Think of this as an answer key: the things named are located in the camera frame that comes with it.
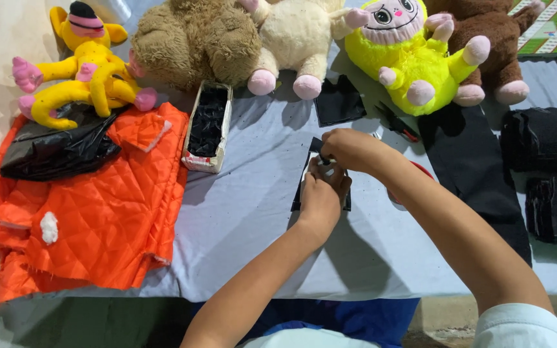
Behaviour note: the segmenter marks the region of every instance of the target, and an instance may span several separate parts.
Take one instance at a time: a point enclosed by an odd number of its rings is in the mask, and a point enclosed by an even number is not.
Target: orange quilted fabric
[[[122,151],[97,172],[49,183],[0,177],[0,303],[92,284],[139,287],[148,270],[169,265],[188,118],[169,103],[131,108],[107,132]],[[0,166],[26,121],[18,117],[5,137]],[[47,212],[58,230],[48,245],[40,226]]]

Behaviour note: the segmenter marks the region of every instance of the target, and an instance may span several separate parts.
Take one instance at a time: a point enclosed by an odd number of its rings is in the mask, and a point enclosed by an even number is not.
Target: white sleeve
[[[476,325],[473,348],[557,348],[557,318],[531,304],[500,304]]]

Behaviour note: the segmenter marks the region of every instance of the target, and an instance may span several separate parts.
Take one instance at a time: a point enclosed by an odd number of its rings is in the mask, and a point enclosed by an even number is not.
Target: cardboard box
[[[197,107],[199,106],[199,99],[201,98],[201,92],[206,88],[221,88],[227,90],[227,104],[225,106],[225,115],[223,117],[223,125],[221,127],[221,139],[219,146],[216,150],[215,157],[198,157],[191,154],[188,151],[188,143],[191,136],[192,123],[194,121],[195,115],[197,113]],[[218,174],[223,166],[223,159],[225,158],[225,145],[227,143],[227,135],[229,134],[229,125],[231,122],[231,103],[233,100],[233,89],[229,85],[222,83],[214,83],[210,81],[203,81],[199,91],[197,92],[197,99],[195,100],[195,105],[192,109],[192,115],[190,121],[188,122],[188,131],[186,132],[186,140],[184,141],[184,152],[182,156],[182,162],[186,168],[194,171],[203,171],[206,173]]]

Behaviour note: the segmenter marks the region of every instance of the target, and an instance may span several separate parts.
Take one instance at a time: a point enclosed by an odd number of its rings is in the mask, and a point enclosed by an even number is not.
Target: scissors
[[[375,105],[375,108],[388,120],[390,126],[389,130],[397,132],[410,142],[419,142],[418,133],[415,132],[410,126],[403,122],[392,110],[384,103],[379,102],[380,106]]]

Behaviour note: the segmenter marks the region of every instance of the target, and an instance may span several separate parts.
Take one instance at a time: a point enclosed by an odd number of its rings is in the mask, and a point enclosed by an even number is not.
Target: embroidered eye
[[[414,12],[414,6],[410,3],[410,0],[400,0],[401,6],[406,9],[407,12]]]
[[[391,22],[392,17],[388,11],[381,9],[378,12],[375,12],[375,20],[377,20],[378,23],[385,25]]]

